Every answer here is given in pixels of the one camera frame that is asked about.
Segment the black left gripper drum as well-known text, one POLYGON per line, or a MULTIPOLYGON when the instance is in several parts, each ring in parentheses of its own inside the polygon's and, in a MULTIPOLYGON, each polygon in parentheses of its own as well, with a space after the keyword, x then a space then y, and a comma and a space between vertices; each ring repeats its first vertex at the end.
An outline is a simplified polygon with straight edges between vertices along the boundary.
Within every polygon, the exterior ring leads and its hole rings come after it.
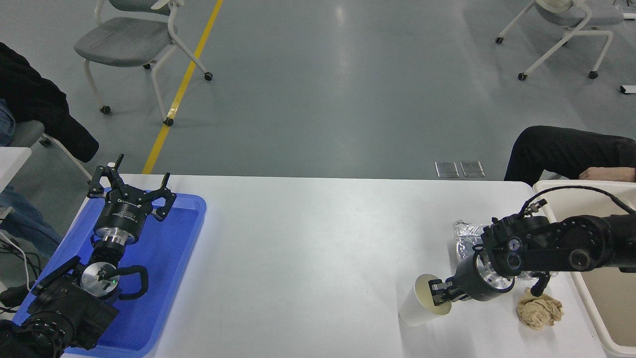
POLYGON ((129 234, 140 234, 152 204, 139 201, 133 195, 124 196, 120 190, 112 190, 105 197, 105 205, 94 226, 95 234, 105 234, 106 230, 119 229, 129 234))

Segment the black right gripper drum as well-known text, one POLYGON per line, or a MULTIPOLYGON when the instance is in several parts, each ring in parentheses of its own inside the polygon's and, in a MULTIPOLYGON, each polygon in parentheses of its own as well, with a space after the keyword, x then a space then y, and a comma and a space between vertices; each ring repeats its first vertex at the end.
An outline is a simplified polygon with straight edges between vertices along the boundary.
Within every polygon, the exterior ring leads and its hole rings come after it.
POLYGON ((454 286, 465 295, 480 302, 490 301, 500 295, 490 284, 486 283, 477 269, 479 254, 462 260, 455 270, 454 286))

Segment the person's hand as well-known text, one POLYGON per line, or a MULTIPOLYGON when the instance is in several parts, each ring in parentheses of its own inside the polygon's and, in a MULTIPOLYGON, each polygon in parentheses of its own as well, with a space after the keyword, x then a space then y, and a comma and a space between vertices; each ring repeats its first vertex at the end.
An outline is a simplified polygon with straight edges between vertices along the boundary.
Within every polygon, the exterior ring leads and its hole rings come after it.
POLYGON ((582 172, 580 180, 635 182, 636 169, 632 167, 590 167, 582 172))

